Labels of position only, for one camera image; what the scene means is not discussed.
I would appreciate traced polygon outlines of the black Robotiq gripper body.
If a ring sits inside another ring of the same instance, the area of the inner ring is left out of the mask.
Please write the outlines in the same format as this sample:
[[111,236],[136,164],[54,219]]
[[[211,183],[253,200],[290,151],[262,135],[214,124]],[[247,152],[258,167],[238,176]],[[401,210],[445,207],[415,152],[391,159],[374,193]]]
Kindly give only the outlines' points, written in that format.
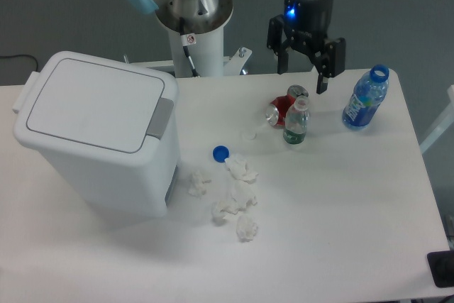
[[332,8],[333,0],[284,0],[282,15],[296,31],[288,51],[295,50],[309,58],[310,49],[317,48],[328,37]]

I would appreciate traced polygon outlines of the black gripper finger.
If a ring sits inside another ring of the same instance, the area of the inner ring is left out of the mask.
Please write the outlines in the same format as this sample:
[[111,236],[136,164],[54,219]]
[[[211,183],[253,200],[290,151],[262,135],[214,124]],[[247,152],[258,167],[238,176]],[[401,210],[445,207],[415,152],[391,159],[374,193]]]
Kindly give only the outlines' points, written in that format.
[[345,71],[346,39],[324,38],[320,46],[310,49],[309,59],[318,72],[316,93],[323,94],[329,79]]
[[277,57],[277,73],[288,71],[289,53],[295,41],[296,31],[288,24],[283,15],[270,19],[267,32],[267,48]]

